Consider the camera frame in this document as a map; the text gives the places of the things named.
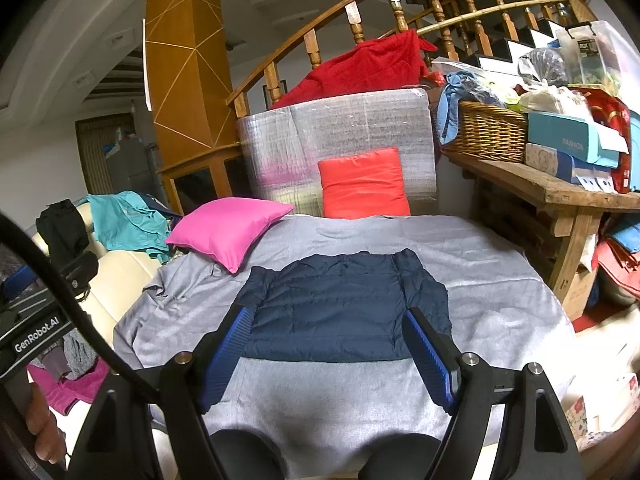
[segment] turquoise clothing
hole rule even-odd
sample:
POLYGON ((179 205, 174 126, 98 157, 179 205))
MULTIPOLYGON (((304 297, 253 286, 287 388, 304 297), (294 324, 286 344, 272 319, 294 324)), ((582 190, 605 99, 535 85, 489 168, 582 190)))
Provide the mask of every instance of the turquoise clothing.
POLYGON ((91 204, 94 236, 109 251, 145 251, 162 264, 169 260, 166 219, 150 209, 133 191, 117 195, 87 195, 81 203, 91 204))

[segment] orange-red cushion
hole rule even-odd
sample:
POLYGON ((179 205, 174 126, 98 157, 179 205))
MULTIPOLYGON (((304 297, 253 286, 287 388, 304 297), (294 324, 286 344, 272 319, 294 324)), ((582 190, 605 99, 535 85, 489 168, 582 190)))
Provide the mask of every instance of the orange-red cushion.
POLYGON ((318 162, 326 218, 408 216, 397 148, 318 162))

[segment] wooden table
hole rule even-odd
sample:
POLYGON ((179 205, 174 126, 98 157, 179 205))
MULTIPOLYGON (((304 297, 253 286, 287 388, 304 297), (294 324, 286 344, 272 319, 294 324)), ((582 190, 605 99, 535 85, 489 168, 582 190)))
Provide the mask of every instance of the wooden table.
MULTIPOLYGON (((539 210, 555 212, 556 219, 551 225, 550 234, 561 237, 562 241, 547 283, 565 310, 568 310, 567 293, 577 275, 582 250, 588 236, 597 232, 602 213, 640 210, 640 193, 590 192, 524 164, 478 160, 465 155, 447 156, 453 164, 479 177, 476 181, 476 200, 478 194, 482 193, 481 182, 484 179, 539 210)), ((582 314, 582 310, 578 313, 572 309, 567 314, 575 319, 582 314)))

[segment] orange pillar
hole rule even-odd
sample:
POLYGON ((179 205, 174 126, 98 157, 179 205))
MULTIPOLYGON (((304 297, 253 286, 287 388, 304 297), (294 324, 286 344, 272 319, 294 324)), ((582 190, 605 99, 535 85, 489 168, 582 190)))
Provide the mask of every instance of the orange pillar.
POLYGON ((182 209, 176 179, 208 168, 215 195, 231 195, 224 163, 240 153, 226 106, 231 77, 220 0, 147 0, 146 71, 163 181, 182 209))

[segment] red blanket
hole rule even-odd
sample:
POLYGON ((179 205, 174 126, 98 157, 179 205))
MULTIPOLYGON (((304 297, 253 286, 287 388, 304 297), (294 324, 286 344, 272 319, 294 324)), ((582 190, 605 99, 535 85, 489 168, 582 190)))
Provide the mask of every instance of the red blanket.
POLYGON ((325 97, 418 84, 420 78, 429 73, 420 56, 421 50, 434 52, 437 47, 419 38, 414 29, 380 40, 365 41, 309 72, 271 109, 325 97))

